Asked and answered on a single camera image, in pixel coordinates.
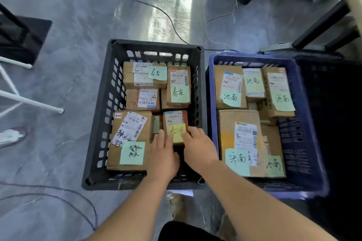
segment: hand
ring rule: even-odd
[[[165,132],[160,130],[151,144],[151,155],[147,168],[147,179],[170,183],[180,167],[180,157],[173,151],[173,136],[168,135],[165,143]]]
[[[203,175],[208,166],[219,161],[218,153],[211,139],[202,129],[188,127],[191,135],[181,134],[185,144],[185,162],[198,174]]]

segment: black crate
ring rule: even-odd
[[[142,171],[106,169],[113,113],[126,106],[122,67],[124,61],[163,62],[191,68],[191,104],[187,109],[190,126],[207,133],[204,49],[196,45],[112,39],[108,42],[101,83],[90,133],[82,187],[86,190],[131,190],[146,176]],[[180,170],[168,189],[197,189],[200,175],[183,160],[183,146],[174,147],[181,159]]]

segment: gray floor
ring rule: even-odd
[[[143,0],[164,9],[180,35],[192,44],[255,53],[260,47],[292,41],[335,0],[255,0],[229,13],[234,0]],[[129,0],[0,0],[16,15],[52,20],[53,26],[33,70],[6,65],[21,95],[65,108],[63,115],[23,105],[0,121],[0,130],[26,126],[22,143],[0,151],[0,179],[27,184],[48,184],[75,189],[94,202],[100,221],[129,194],[127,191],[81,189],[85,155],[100,82],[106,43],[111,38],[181,43],[169,20],[151,7]],[[326,43],[345,24],[319,38]],[[0,88],[5,84],[0,81]],[[1,99],[0,109],[12,102]],[[93,221],[92,209],[73,194],[60,191],[0,186],[1,198],[18,193],[52,192],[74,203]],[[209,191],[197,191],[190,212],[191,224],[215,233],[222,208]],[[155,238],[170,220],[166,201],[157,217]],[[12,198],[0,202],[1,240],[81,240],[90,226],[64,203],[43,197]]]

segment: left hand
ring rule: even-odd
[[[151,144],[151,155],[147,168],[147,179],[170,183],[180,167],[180,157],[173,151],[173,136],[168,135],[165,143],[165,132],[160,130]]]

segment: blue plastic crate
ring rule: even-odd
[[[319,150],[313,119],[299,66],[292,59],[258,54],[221,53],[210,56],[206,78],[209,77],[208,107],[211,124],[208,135],[218,150],[214,65],[264,68],[285,67],[295,106],[295,118],[279,120],[287,178],[250,178],[269,194],[279,199],[325,197],[329,192],[326,170]]]

